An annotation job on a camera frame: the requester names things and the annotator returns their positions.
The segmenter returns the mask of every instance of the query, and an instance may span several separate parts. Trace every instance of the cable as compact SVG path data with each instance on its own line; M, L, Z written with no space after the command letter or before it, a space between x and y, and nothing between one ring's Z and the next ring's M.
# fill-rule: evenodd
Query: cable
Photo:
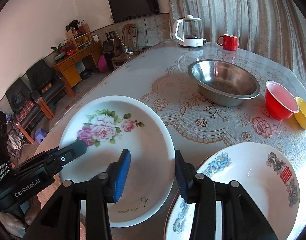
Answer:
M114 29L115 29L115 32L116 32L116 34L117 34L118 39L119 39L119 40L121 41L121 43L124 45L124 49L126 49L125 44L124 44L123 41L120 39L120 36L118 36L117 30L116 30L116 28L115 28L115 26L114 26L114 23L112 23L112 25L113 25L113 27L114 27Z
M160 27L161 25L166 24L166 23L168 23L168 22L169 22L169 21L167 21L167 22L165 22L165 23L162 23L162 24L160 24L160 25L158 25L158 26L152 27L152 28L147 28L147 30L155 29L155 28Z
M144 19L144 23L145 23L146 42L149 45L149 41L148 41L148 29L146 28L145 16L143 16L143 19Z
M125 20L125 25L126 25L126 20ZM123 28L122 28L122 30L123 30ZM124 32L122 33L122 39L124 38Z

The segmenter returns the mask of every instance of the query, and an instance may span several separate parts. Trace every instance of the potted plant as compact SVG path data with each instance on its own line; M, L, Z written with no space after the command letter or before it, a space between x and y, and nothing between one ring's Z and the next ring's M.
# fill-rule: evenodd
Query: potted plant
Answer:
M54 60L58 60L66 55L66 51L64 46L62 46L62 43L60 43L58 47L51 47L51 49L53 49L53 51L57 54Z

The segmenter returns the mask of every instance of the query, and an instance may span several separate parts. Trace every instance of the white plate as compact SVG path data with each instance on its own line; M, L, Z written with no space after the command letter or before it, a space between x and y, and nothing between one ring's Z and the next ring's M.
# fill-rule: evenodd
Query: white plate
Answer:
M166 126L151 108L123 96L94 100L70 120L60 148L76 139L83 139L89 147L63 167L59 173L62 182L89 180L116 162L124 148L131 152L123 195L117 204L108 204L111 227L141 223L163 205L173 184L175 153Z
M198 169L212 180L237 180L253 198L279 240L287 239L299 208L300 189L295 172L275 148L253 142L219 151ZM178 196L165 227L166 240L187 240L191 234L195 204ZM216 240L221 240L221 203L216 203Z

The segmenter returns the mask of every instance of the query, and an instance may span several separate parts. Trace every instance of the wooden desk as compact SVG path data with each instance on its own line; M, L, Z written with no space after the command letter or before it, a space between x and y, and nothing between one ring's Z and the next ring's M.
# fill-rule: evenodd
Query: wooden desk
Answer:
M103 55L103 50L101 43L95 42L92 45L80 49L78 52L73 54L72 56L66 57L60 62L53 65L53 69L56 71L60 71L63 76L67 79L69 85L74 87L77 83L79 83L82 79L77 72L75 63L79 62L80 60L83 61L85 57L92 55L92 61L95 63L95 67L97 67L97 63L101 55Z

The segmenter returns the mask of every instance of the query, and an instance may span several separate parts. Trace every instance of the desk drawer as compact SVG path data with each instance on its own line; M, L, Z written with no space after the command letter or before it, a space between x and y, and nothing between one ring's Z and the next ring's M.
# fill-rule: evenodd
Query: desk drawer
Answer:
M72 57L74 63L79 62L82 58L85 58L87 55L91 54L91 49L87 48L81 52L78 52L75 56Z
M90 47L91 47L91 51L92 51L92 52L93 52L93 51L96 51L96 50L98 50L98 49L102 49L101 43L100 43L100 42L97 42L97 43L95 43L95 44L92 44Z
M73 63L74 62L73 62L72 58L70 58L70 59L64 61L63 63L59 64L60 71L66 70L69 66L72 66Z
M103 55L102 49L98 49L98 50L92 52L92 57L93 57L93 60L94 60L94 63L95 63L96 66L99 62L99 59L100 59L101 55Z
M75 65L72 65L68 69L64 70L63 75L65 76L66 80L68 81L71 87L74 87L77 83L79 83L82 80L75 68Z

